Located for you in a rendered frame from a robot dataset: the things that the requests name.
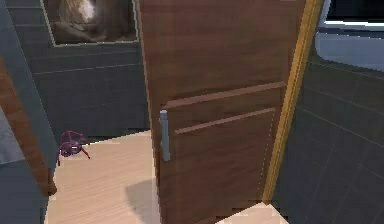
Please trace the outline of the brown wooden room door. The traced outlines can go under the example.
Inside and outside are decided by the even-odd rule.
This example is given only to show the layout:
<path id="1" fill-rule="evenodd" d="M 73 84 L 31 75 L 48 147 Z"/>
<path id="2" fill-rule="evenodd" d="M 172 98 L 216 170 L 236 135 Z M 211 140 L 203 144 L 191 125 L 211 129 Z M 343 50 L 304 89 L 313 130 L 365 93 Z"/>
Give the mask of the brown wooden room door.
<path id="1" fill-rule="evenodd" d="M 271 201 L 323 2 L 137 0 L 161 224 Z"/>

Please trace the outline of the dark red spider-shaped object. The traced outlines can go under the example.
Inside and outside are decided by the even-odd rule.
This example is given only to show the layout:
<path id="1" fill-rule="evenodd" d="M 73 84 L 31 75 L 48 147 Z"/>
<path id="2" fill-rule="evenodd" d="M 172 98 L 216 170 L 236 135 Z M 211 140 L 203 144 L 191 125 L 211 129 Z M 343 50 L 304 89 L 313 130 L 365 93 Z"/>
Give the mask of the dark red spider-shaped object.
<path id="1" fill-rule="evenodd" d="M 89 145 L 88 138 L 79 132 L 67 130 L 60 138 L 59 148 L 56 156 L 56 163 L 60 165 L 60 157 L 70 157 L 83 152 L 87 158 L 90 158 L 89 153 L 85 150 L 84 146 Z"/>

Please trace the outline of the white bathtub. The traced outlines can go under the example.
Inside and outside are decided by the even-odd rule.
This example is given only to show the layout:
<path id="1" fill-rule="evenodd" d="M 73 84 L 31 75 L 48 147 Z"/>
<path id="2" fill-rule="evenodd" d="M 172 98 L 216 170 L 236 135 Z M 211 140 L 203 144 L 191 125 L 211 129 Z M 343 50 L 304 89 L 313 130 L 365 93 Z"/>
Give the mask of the white bathtub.
<path id="1" fill-rule="evenodd" d="M 384 0 L 324 0 L 315 49 L 324 60 L 384 72 Z"/>

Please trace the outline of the framed brown wall picture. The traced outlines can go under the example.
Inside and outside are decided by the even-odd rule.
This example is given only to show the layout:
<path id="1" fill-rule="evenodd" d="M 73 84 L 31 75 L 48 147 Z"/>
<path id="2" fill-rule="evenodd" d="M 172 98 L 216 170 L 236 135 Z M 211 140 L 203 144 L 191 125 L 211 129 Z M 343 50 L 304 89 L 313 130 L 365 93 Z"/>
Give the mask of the framed brown wall picture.
<path id="1" fill-rule="evenodd" d="M 135 0 L 40 0 L 55 47 L 138 41 Z"/>

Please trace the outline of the brown wooden door frame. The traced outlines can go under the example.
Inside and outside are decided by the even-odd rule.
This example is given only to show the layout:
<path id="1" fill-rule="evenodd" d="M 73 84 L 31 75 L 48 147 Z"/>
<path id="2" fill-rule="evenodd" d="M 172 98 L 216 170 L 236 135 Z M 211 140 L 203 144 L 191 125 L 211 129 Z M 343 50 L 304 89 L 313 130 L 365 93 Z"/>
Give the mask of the brown wooden door frame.
<path id="1" fill-rule="evenodd" d="M 6 68 L 4 60 L 0 57 L 0 109 L 10 125 L 21 154 L 32 173 L 40 192 L 45 196 L 57 192 L 53 176 L 50 173 L 43 154 L 38 145 L 31 123 L 17 94 L 15 84 Z"/>

